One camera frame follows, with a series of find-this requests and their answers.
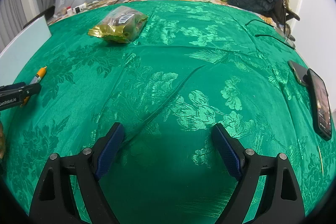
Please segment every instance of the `screw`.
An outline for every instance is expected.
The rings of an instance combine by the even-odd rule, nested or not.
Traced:
[[[84,155],[88,155],[88,154],[90,154],[91,152],[92,152],[91,148],[84,148],[84,149],[83,149],[83,154],[84,154]]]
[[[51,160],[54,160],[57,158],[57,154],[56,153],[52,153],[49,157]]]
[[[245,153],[252,156],[252,155],[254,155],[254,150],[251,149],[251,148],[248,148],[248,149],[245,150]]]
[[[287,158],[285,153],[280,153],[279,154],[280,159],[285,160]]]

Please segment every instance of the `blue gripper pad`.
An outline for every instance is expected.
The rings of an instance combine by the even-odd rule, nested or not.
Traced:
[[[114,161],[116,153],[121,142],[124,139],[124,127],[122,124],[119,124],[112,133],[110,139],[107,141],[105,147],[101,151],[97,159],[97,170],[94,174],[97,180],[100,180],[102,176],[106,175],[109,171],[111,163]]]
[[[236,180],[239,181],[243,176],[239,157],[217,125],[213,126],[211,135],[213,143],[220,153],[230,176],[236,178]]]

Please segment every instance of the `phone screen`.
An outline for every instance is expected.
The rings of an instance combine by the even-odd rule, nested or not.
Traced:
[[[330,109],[326,86],[316,73],[310,71],[310,75],[316,95],[319,127],[324,129],[328,135],[331,135]]]

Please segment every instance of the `yellow pen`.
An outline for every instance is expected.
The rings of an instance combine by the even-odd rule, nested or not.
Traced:
[[[46,73],[47,73],[47,67],[40,68],[37,74],[34,76],[34,78],[30,81],[29,85],[39,83]],[[29,98],[30,97],[26,97],[21,106],[24,106],[28,102]]]

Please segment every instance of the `plastic bag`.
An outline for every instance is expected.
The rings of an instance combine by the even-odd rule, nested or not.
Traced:
[[[107,41],[131,43],[140,34],[148,16],[130,7],[119,6],[92,29],[88,35],[102,37]]]
[[[67,13],[67,7],[70,7],[75,0],[56,0],[55,2],[55,15]]]

